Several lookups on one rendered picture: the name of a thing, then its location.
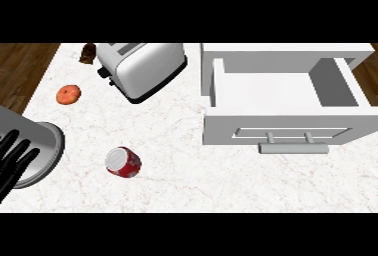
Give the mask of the brown pastry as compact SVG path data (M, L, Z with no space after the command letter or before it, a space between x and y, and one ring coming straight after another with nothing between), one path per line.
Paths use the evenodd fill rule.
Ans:
M79 62L84 64L91 64L95 58L95 45L87 43L81 50Z

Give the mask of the white drawer cabinet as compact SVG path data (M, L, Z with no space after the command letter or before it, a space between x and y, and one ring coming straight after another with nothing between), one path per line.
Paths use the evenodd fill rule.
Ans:
M209 95L214 59L230 73L308 73L321 58L342 58L354 69L372 53L369 43L202 43L200 95Z

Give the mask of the orange fruit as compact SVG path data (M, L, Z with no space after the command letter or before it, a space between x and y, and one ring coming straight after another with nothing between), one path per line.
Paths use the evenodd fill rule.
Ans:
M73 104L81 96L81 90L76 85L64 85L56 94L56 102L61 105Z

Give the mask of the white open drawer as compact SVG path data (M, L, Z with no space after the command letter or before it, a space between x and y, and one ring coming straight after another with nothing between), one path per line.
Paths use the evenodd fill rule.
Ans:
M378 132L370 105L340 58L323 58L307 73L228 73L212 61L206 145L302 143L342 145Z

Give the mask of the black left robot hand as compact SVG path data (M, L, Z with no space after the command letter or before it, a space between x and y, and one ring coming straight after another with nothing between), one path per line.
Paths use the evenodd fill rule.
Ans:
M8 195L30 162L39 154L39 149L29 149L30 141L23 139L11 148L19 137L19 131L10 130L0 140L0 203Z

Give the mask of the red can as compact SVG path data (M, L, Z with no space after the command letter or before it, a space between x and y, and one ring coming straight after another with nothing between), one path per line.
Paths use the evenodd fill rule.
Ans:
M122 178L131 178L140 171L141 161L126 147L116 147L106 155L104 167L113 175Z

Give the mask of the silver toaster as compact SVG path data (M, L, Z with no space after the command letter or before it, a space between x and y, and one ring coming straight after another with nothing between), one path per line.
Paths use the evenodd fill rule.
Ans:
M181 43L101 43L97 73L134 104L144 101L187 64Z

